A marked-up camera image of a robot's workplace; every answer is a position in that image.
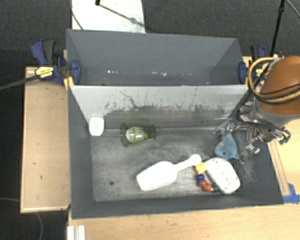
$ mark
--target blue rag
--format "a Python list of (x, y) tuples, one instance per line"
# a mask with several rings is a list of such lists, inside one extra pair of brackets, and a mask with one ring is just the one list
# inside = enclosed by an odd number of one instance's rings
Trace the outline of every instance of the blue rag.
[(214, 153), (223, 159), (229, 160), (231, 158), (239, 159), (237, 144), (231, 133), (223, 135), (221, 142), (216, 145)]

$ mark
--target gray bin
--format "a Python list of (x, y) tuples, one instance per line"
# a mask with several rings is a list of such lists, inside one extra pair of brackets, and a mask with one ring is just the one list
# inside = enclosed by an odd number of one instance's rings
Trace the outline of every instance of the gray bin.
[[(153, 191), (141, 191), (136, 182), (138, 173), (159, 161), (214, 156), (221, 140), (216, 126), (246, 92), (236, 85), (242, 60), (237, 40), (68, 30), (67, 54), (83, 69), (80, 85), (70, 86), (68, 95), (74, 219), (283, 203), (264, 143), (256, 144), (261, 153), (245, 166), (231, 160), (241, 179), (232, 195), (203, 192), (193, 168)], [(90, 136), (93, 116), (105, 118), (102, 136)], [(121, 123), (152, 124), (156, 138), (123, 147)], [(242, 150), (244, 132), (234, 138)]]

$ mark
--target green glass jar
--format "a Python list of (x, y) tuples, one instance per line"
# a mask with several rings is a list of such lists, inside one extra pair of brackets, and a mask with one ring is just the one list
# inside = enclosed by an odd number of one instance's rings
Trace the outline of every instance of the green glass jar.
[(121, 124), (120, 139), (124, 147), (153, 141), (155, 137), (156, 129), (151, 124)]

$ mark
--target gray bin floor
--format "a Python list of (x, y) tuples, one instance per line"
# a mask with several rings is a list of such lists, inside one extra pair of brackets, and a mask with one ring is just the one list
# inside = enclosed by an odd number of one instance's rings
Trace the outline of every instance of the gray bin floor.
[(156, 129), (153, 141), (123, 147), (118, 130), (91, 137), (93, 195), (96, 202), (152, 199), (193, 195), (215, 195), (196, 185), (194, 167), (178, 173), (177, 180), (162, 188), (144, 192), (136, 181), (138, 173), (160, 161), (177, 164), (192, 154), (207, 160), (214, 155), (220, 137), (199, 128)]

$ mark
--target wooden board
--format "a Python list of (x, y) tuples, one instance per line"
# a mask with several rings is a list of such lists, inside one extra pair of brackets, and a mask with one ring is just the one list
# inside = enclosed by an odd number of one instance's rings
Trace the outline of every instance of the wooden board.
[[(34, 75), (26, 69), (26, 77)], [(70, 204), (67, 93), (50, 81), (25, 85), (21, 213), (65, 210)]]

